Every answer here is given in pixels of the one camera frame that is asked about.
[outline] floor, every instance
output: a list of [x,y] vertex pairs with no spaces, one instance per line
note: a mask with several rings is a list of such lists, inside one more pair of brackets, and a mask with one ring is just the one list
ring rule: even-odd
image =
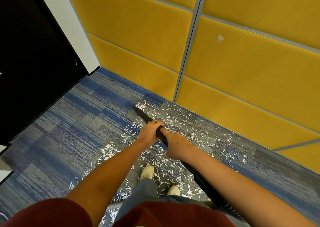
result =
[[[320,176],[100,68],[85,77],[16,137],[2,159],[15,172],[0,186],[0,212],[7,217],[46,198],[63,197],[94,167],[136,139],[141,119],[135,103],[212,157],[273,192],[320,226]],[[162,144],[143,152],[114,197],[125,199],[147,164],[155,167],[158,194],[171,185],[197,200],[206,195]],[[100,225],[110,226],[117,209]],[[0,224],[5,218],[0,215]]]

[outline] person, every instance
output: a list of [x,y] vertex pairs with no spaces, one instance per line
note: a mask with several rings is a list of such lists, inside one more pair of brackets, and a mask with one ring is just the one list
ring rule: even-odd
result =
[[[3,226],[98,226],[135,160],[159,140],[156,129],[160,125],[163,123],[153,120],[143,126],[133,144],[95,168],[66,197],[35,203]],[[165,128],[161,132],[169,144],[167,157],[198,170],[250,226],[315,226],[272,193],[221,164],[180,134],[172,134]],[[114,226],[234,226],[224,213],[179,196],[177,186],[159,198],[153,173],[152,166],[144,168],[131,196],[122,204]]]

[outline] white sneaker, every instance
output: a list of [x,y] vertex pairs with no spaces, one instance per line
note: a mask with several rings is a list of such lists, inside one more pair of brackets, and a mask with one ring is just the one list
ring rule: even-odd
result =
[[180,189],[176,185],[172,186],[167,193],[167,196],[169,195],[180,196]]
[[145,178],[150,178],[150,179],[152,179],[154,172],[155,172],[155,169],[153,168],[153,166],[147,165],[147,166],[142,170],[142,173],[141,173],[141,176],[140,176],[140,180],[142,181],[142,180],[145,179]]

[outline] hand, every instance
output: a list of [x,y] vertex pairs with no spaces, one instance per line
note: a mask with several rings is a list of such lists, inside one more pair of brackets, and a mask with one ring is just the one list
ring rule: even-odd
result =
[[192,149],[198,149],[189,140],[180,135],[179,133],[170,133],[165,128],[160,129],[168,141],[168,150],[166,155],[168,158],[174,160],[187,161]]
[[138,134],[137,141],[141,142],[142,144],[146,145],[146,149],[157,142],[158,137],[156,136],[156,130],[160,125],[164,125],[161,121],[156,122],[154,119],[152,122],[148,122],[145,124],[141,129],[140,133]]

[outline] right hand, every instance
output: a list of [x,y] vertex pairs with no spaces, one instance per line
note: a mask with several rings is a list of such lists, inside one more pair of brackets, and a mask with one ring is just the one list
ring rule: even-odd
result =
[[161,128],[160,131],[168,141],[167,157],[174,160],[186,161],[187,155],[190,154],[190,151],[196,146],[179,133],[172,134],[165,128]]

